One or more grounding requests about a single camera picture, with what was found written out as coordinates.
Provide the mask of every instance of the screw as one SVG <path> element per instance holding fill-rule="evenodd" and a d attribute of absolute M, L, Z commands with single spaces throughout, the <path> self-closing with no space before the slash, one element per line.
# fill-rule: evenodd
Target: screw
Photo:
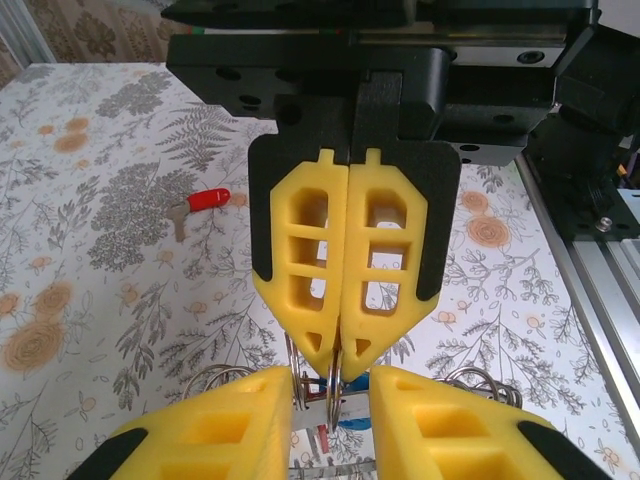
<path fill-rule="evenodd" d="M 596 223 L 596 228 L 600 230 L 602 233 L 607 233 L 609 230 L 611 230 L 612 225 L 613 225 L 613 222 L 609 217 L 602 217 Z"/>

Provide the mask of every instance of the table surface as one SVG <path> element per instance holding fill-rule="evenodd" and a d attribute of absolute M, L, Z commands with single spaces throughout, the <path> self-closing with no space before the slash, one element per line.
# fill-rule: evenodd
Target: table surface
<path fill-rule="evenodd" d="M 274 130 L 202 105 L 162 65 L 36 65 L 0 93 L 0 479 L 65 478 L 207 365 L 287 363 L 249 249 L 246 151 Z M 176 243 L 166 207 L 215 186 L 230 204 Z M 381 362 L 429 377 L 473 362 L 640 479 L 513 165 L 463 168 L 444 283 Z M 394 301 L 390 285 L 368 299 Z M 292 462 L 326 464 L 308 437 L 292 435 Z M 330 445 L 335 463 L 373 453 L 370 432 Z"/>

